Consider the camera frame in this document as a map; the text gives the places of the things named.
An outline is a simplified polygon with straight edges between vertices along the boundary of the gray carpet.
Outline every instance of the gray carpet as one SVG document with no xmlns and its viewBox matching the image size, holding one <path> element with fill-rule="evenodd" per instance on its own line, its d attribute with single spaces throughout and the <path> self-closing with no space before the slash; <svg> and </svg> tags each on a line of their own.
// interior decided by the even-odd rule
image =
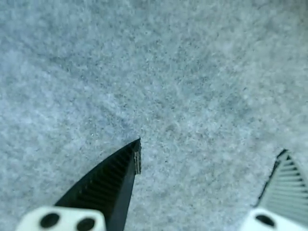
<svg viewBox="0 0 308 231">
<path fill-rule="evenodd" d="M 1 230 L 140 136 L 126 230 L 235 231 L 283 148 L 308 168 L 307 9 L 0 1 Z"/>
</svg>

